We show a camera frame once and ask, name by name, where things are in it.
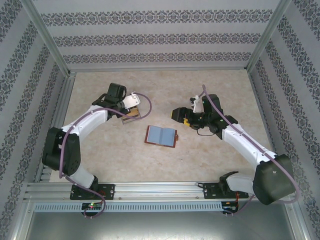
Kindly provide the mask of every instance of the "yellow part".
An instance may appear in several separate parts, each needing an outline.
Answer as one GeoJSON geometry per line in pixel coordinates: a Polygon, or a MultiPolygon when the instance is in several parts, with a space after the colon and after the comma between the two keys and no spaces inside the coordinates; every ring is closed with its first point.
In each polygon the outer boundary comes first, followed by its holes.
{"type": "Polygon", "coordinates": [[[188,122],[188,119],[184,118],[184,122],[183,122],[184,125],[187,125],[188,127],[190,127],[190,123],[188,122]]]}

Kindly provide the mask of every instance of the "enclosure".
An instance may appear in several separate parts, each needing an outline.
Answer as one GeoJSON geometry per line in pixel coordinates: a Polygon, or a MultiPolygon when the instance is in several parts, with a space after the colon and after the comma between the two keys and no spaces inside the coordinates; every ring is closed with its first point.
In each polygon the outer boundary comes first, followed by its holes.
{"type": "Polygon", "coordinates": [[[319,0],[0,5],[0,239],[320,239],[319,0]],[[113,117],[81,142],[81,164],[114,184],[105,213],[84,219],[91,201],[70,200],[72,184],[42,164],[43,151],[48,130],[75,121],[111,83],[147,95],[152,111],[113,117]],[[207,129],[171,119],[203,84],[224,114],[290,158],[298,202],[253,199],[232,217],[221,210],[234,197],[205,198],[198,183],[255,170],[207,129]],[[175,148],[146,144],[148,126],[177,130],[175,148]]]}

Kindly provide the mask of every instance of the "black mounting plate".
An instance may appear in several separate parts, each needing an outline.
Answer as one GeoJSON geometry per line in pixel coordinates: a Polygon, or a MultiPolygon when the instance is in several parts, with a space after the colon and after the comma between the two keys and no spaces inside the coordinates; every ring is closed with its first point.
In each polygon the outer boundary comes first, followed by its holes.
{"type": "MultiPolygon", "coordinates": [[[[198,183],[198,187],[203,189],[204,199],[235,199],[236,191],[230,191],[223,194],[218,182],[198,183]]],[[[239,199],[247,199],[249,194],[238,191],[239,199]]]]}
{"type": "MultiPolygon", "coordinates": [[[[101,194],[105,200],[113,200],[115,195],[114,184],[99,184],[97,193],[101,194]]],[[[100,200],[97,195],[84,191],[76,185],[72,185],[70,192],[70,200],[100,200]]]]}

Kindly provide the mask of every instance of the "book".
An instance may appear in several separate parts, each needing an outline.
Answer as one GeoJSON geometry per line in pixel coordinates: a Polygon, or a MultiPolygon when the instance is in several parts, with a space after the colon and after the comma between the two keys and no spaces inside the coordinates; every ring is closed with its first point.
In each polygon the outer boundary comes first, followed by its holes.
{"type": "Polygon", "coordinates": [[[146,144],[174,148],[177,140],[177,130],[173,128],[148,126],[144,142],[146,144]]]}

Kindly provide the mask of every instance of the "brown book cover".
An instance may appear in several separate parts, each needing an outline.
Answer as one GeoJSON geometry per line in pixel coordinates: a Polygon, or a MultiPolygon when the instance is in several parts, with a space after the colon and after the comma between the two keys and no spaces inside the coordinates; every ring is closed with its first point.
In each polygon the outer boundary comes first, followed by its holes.
{"type": "Polygon", "coordinates": [[[155,127],[155,126],[151,126],[149,125],[146,129],[146,134],[145,134],[145,139],[144,139],[144,142],[146,144],[152,144],[152,145],[158,145],[158,146],[163,146],[163,147],[168,147],[168,148],[175,148],[176,147],[176,141],[178,141],[179,139],[179,136],[178,136],[178,131],[175,130],[174,132],[174,139],[173,139],[173,145],[165,145],[165,144],[159,144],[159,143],[154,143],[154,142],[150,142],[148,141],[148,136],[149,136],[149,131],[150,131],[150,127],[155,127]]]}

